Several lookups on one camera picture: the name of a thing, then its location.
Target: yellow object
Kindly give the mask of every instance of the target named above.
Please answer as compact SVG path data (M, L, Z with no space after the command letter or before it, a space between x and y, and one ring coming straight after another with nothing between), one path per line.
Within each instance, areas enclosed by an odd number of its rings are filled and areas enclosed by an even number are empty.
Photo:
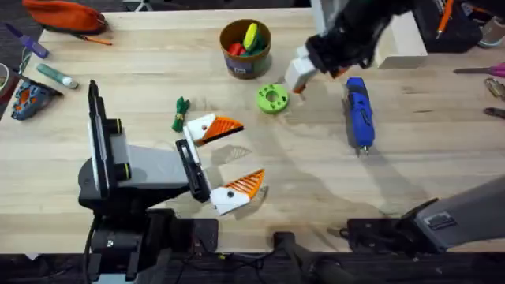
M245 33L244 42L242 43L246 51L251 51L252 49L254 49L254 46L256 45L256 41L258 38L257 34L258 34L258 24L256 23L250 24L249 27L247 28L247 32Z

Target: black cable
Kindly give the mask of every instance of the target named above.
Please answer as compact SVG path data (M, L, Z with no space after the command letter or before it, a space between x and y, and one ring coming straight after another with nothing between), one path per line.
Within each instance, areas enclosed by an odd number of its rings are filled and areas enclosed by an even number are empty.
M254 271L256 272L256 277L258 278L258 280L260 281L260 283L261 284L267 284L267 282L263 279L263 277L261 277L260 269L257 268Z
M46 276L40 276L40 277L23 277L23 278L12 278L12 279L7 279L7 283L20 283L20 282L38 282L42 280L49 280L51 278L63 275L69 271L72 270L73 267L68 267L66 269L63 269L62 271L58 271L56 273L53 273L52 275L46 275Z
M195 256L195 253L192 253L191 256L189 256L185 261L190 261L193 257ZM181 276L182 276L182 273L184 272L184 270L186 269L186 264L183 263L182 264L182 267L181 267L181 270L179 271L179 275L177 276L177 279L175 280L174 284L178 284L179 281L181 280Z
M272 252L269 252L261 257L258 257L257 259L255 260L252 260L252 261L241 261L242 264L239 264L233 268L230 268L230 269L224 269L224 268L206 268L206 267L198 267L198 266L195 266L194 264L190 263L190 262L187 262L187 261L184 261L184 260L180 260L182 263L186 263L188 266L190 266L192 269L194 270L198 270L198 271L219 271L219 272L233 272L233 271L236 271L237 269L240 269L240 268L243 268L243 267L246 267L246 266L249 266L249 267L253 267L256 269L256 267L253 266L253 264L259 262L259 261L262 261L262 260L265 260L267 259L269 256L273 255L274 253L278 252L278 250L273 250Z
M86 237L86 244L84 245L84 255L83 255L83 262L82 262L82 273L83 273L83 277L84 277L84 284L90 283L89 278L88 278L89 249L92 246L93 232L95 232L98 221L101 218L102 218L101 215L94 215L93 216L93 221L92 221L91 226L89 227L88 236Z

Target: marker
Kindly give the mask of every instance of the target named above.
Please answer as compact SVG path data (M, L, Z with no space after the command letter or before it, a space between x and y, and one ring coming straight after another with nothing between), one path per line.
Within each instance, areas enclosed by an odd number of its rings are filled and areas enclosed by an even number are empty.
M57 81L59 84L62 84L68 88L74 89L79 86L79 84L76 81L74 81L72 79L72 77L63 74L63 73L57 71L56 69L52 69L51 67L49 67L43 63L40 63L37 66L37 70L39 70L39 72L48 76L49 78Z
M37 43L33 38L29 35L23 35L17 28L8 23L3 23L6 28L11 32L14 36L16 36L19 41L31 52L36 54L38 57L44 59L49 55L49 51L45 49L40 43Z

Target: pencil case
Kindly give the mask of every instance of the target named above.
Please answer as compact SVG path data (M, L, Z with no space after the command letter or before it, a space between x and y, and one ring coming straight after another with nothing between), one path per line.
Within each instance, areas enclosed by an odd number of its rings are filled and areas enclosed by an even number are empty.
M32 18L45 29L80 35L98 35L107 29L98 11L72 2L23 0Z

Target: orange object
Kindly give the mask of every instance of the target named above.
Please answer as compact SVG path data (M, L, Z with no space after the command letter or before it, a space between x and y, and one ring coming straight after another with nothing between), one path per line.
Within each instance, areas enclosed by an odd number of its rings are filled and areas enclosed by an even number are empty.
M198 140L198 144L206 144L213 140L217 140L223 136L239 132L244 129L244 125L231 118L216 116L211 126L205 132L202 139Z
M264 169L258 170L250 175L239 178L236 181L232 181L231 183L224 185L224 187L245 193L250 199L252 199L260 189L264 173Z
M447 2L445 3L445 8L443 10L443 16L440 19L439 28L436 31L436 38L437 39L445 31L445 27L447 25L447 22L449 21L449 18L451 17L451 14L452 14L452 6L454 5L454 3L455 3L455 0L447 0Z
M66 1L23 0L32 18L56 32L98 35L107 28L105 17L89 7Z
M97 38L94 38L94 37L91 37L91 36L86 36L86 35L75 35L74 34L73 36L76 36L79 39L90 41L90 42L93 42L93 43L101 43L101 44L105 44L105 45L112 45L112 43L110 41L105 40L105 39L97 39Z

